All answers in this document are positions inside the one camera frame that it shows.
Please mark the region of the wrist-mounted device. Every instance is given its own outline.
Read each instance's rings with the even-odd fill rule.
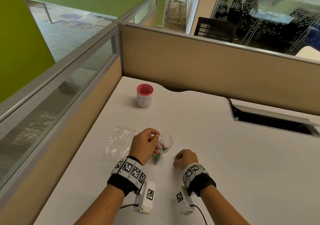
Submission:
[[[127,196],[132,191],[138,194],[145,179],[141,162],[133,156],[127,156],[118,161],[107,184],[122,190]]]
[[[195,162],[186,166],[182,179],[189,196],[194,192],[200,197],[200,191],[209,185],[217,187],[208,171],[201,164]]]

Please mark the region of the right hand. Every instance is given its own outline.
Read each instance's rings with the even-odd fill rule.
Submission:
[[[189,149],[181,150],[174,158],[174,166],[183,171],[186,166],[193,162],[198,163],[197,155]]]

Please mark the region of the desk surface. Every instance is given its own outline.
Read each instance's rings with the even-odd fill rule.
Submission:
[[[320,61],[320,52],[310,46],[303,47],[296,56],[309,60]]]
[[[166,129],[174,145],[154,166],[145,165],[156,186],[149,215],[119,211],[114,224],[204,224],[199,211],[180,215],[175,194],[182,172],[172,166],[181,149],[197,153],[219,191],[251,224],[318,224],[320,220],[320,138],[233,121],[225,98],[154,87],[148,109],[136,105],[136,86],[145,81],[122,77],[80,146],[35,225],[73,224],[105,188],[115,163],[100,160],[115,125],[142,131]],[[297,113],[234,100],[234,103],[309,118]],[[124,204],[134,202],[129,194]],[[213,224],[201,199],[194,203]]]
[[[259,12],[249,12],[249,15],[256,19],[263,19],[265,21],[281,24],[289,24],[293,20],[293,17],[287,14],[271,11],[266,12],[265,10],[259,10]]]

